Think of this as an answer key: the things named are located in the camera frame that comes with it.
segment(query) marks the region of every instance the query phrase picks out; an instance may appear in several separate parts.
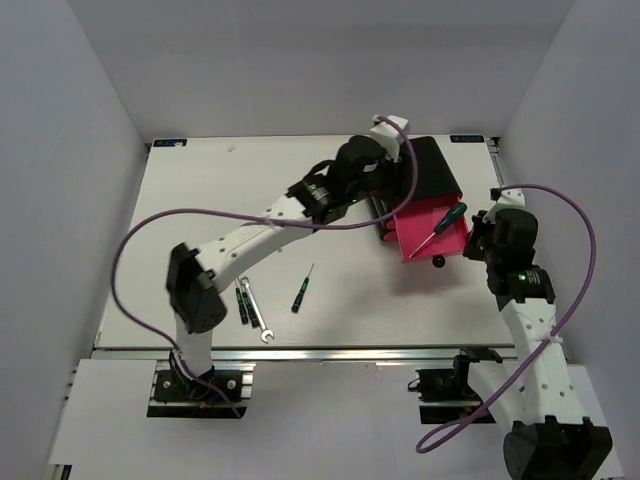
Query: white panel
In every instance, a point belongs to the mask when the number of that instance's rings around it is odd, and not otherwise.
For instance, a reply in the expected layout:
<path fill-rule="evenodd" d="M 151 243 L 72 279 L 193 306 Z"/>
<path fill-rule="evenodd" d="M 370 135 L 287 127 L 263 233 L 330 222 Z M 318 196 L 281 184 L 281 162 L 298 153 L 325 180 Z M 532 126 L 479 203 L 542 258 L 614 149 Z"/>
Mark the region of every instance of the white panel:
<path fill-rule="evenodd" d="M 452 144 L 436 137 L 474 212 L 491 206 L 496 177 L 485 144 Z M 153 148 L 134 223 L 176 207 L 217 208 L 258 214 L 299 181 L 312 165 L 334 158 L 346 137 L 189 139 L 186 147 Z M 370 219 L 364 202 L 342 223 Z M 143 319 L 174 335 L 165 290 L 169 252 L 224 236 L 238 222 L 183 215 L 151 224 L 124 253 L 118 277 L 125 303 Z M 442 269 L 430 261 L 401 264 L 396 244 L 381 245 L 374 227 L 317 232 L 249 269 L 254 294 L 284 346 L 511 344 L 489 292 L 485 265 L 450 257 Z M 316 262 L 299 314 L 298 289 Z M 242 326 L 233 288 L 224 292 L 229 313 L 213 332 L 215 346 L 263 346 L 259 331 Z M 166 347 L 108 302 L 101 347 Z"/>
<path fill-rule="evenodd" d="M 73 464 L 71 480 L 509 478 L 496 425 L 472 425 L 431 454 L 415 453 L 431 426 L 420 425 L 417 394 L 407 392 L 411 366 L 259 364 L 239 421 L 146 418 L 154 367 L 80 364 L 51 457 Z M 576 389 L 601 424 L 581 370 Z M 599 473 L 620 475 L 615 453 Z"/>
<path fill-rule="evenodd" d="M 594 224 L 594 282 L 565 339 L 587 366 L 628 478 L 640 478 L 639 85 L 640 4 L 578 1 L 516 111 L 502 152 L 511 179 L 559 188 Z M 562 313 L 584 278 L 586 233 L 559 201 L 535 193 L 528 204 L 540 220 L 540 263 L 552 275 Z"/>
<path fill-rule="evenodd" d="M 0 15 L 0 464 L 40 478 L 144 146 L 64 0 Z"/>
<path fill-rule="evenodd" d="M 154 136 L 502 133 L 572 0 L 71 0 Z"/>

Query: silver wrench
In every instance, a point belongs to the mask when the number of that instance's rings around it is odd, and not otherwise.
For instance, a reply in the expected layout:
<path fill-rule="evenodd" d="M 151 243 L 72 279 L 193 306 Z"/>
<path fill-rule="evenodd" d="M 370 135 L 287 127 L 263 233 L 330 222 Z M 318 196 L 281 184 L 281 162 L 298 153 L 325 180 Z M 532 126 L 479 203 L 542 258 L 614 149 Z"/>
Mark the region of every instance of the silver wrench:
<path fill-rule="evenodd" d="M 264 318 L 262 318 L 262 313 L 260 313 L 260 309 L 258 308 L 258 304 L 256 303 L 256 297 L 253 296 L 253 292 L 251 291 L 251 287 L 249 285 L 249 278 L 242 277 L 240 279 L 240 284 L 249 295 L 249 300 L 251 300 L 251 305 L 253 305 L 253 309 L 256 312 L 256 317 L 258 317 L 258 323 L 260 324 L 260 340 L 263 343 L 269 343 L 267 340 L 268 337 L 271 337 L 271 340 L 275 340 L 275 335 L 271 330 L 267 328 L 267 324 L 264 323 Z"/>

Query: tabletop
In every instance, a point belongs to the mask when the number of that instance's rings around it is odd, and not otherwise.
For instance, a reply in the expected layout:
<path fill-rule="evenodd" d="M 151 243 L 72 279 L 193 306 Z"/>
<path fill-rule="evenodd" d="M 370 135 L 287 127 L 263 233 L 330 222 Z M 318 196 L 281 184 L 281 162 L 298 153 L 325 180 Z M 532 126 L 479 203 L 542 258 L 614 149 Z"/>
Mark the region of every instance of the tabletop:
<path fill-rule="evenodd" d="M 486 144 L 434 136 L 467 203 L 467 222 L 492 202 L 497 186 Z M 332 159 L 348 137 L 190 138 L 184 146 L 152 147 L 131 225 L 178 208 L 259 213 L 317 162 Z M 342 223 L 370 219 L 364 202 Z M 169 252 L 224 236 L 238 222 L 181 215 L 142 229 L 126 248 L 118 273 L 123 302 L 143 320 L 175 335 L 164 288 Z M 298 314 L 290 310 L 311 264 L 315 268 Z M 396 244 L 382 244 L 374 227 L 321 231 L 249 269 L 256 301 L 275 341 L 268 348 L 511 345 L 486 285 L 485 265 L 461 256 L 444 268 L 430 261 L 402 264 Z M 233 288 L 222 294 L 229 313 L 213 345 L 263 347 L 259 330 L 243 326 Z M 164 348 L 165 340 L 130 322 L 111 297 L 98 347 Z"/>

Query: screwdriver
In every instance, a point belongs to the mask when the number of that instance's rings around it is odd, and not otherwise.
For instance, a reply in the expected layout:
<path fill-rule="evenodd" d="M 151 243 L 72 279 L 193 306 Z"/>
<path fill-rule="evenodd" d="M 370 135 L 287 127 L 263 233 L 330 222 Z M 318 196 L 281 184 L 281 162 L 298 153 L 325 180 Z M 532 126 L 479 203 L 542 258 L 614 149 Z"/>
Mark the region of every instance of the screwdriver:
<path fill-rule="evenodd" d="M 244 303 L 244 306 L 247 308 L 247 315 L 249 315 L 251 328 L 258 328 L 260 326 L 260 322 L 258 322 L 258 316 L 256 315 L 256 311 L 253 309 L 253 305 L 251 305 L 249 295 L 247 295 L 247 292 L 245 292 L 244 289 L 242 289 L 242 303 Z"/>
<path fill-rule="evenodd" d="M 311 276 L 311 272 L 313 272 L 314 265 L 315 265 L 315 262 L 311 264 L 311 269 L 309 270 L 309 273 L 307 274 L 307 276 L 304 278 L 304 281 L 302 282 L 302 286 L 300 287 L 300 291 L 298 292 L 298 295 L 296 295 L 296 299 L 293 301 L 293 305 L 291 305 L 291 311 L 293 313 L 298 313 L 298 310 L 300 310 L 300 304 L 302 303 L 304 294 L 307 291 L 307 285 L 309 285 L 309 277 Z"/>
<path fill-rule="evenodd" d="M 236 278 L 236 300 L 238 301 L 238 309 L 240 310 L 240 321 L 243 325 L 249 324 L 249 315 L 247 309 L 244 306 L 244 300 L 242 300 L 242 292 L 240 291 L 240 284 Z"/>
<path fill-rule="evenodd" d="M 464 215 L 464 212 L 467 211 L 466 203 L 456 203 L 453 207 L 449 209 L 444 218 L 440 220 L 440 223 L 435 226 L 433 229 L 433 233 L 427 237 L 427 239 L 420 244 L 418 248 L 416 248 L 409 258 L 415 257 L 418 253 L 422 251 L 422 249 L 433 239 L 436 235 L 442 234 L 447 228 L 456 223 L 456 221 Z"/>

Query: white wall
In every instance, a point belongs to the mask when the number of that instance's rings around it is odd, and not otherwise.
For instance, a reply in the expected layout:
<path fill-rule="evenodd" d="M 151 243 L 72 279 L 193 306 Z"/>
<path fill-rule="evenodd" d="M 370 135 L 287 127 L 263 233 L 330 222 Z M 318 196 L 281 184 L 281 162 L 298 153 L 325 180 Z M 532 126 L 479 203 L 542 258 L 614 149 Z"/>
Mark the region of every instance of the white wall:
<path fill-rule="evenodd" d="M 40 478 L 144 147 L 64 0 L 0 15 L 0 465 Z"/>
<path fill-rule="evenodd" d="M 573 0 L 70 0 L 142 136 L 500 135 Z"/>
<path fill-rule="evenodd" d="M 508 177 L 556 187 L 578 201 L 598 238 L 596 275 L 567 331 L 612 428 L 626 478 L 640 478 L 640 3 L 577 0 L 505 132 Z M 576 215 L 531 193 L 540 260 L 560 310 L 576 294 L 587 240 Z"/>

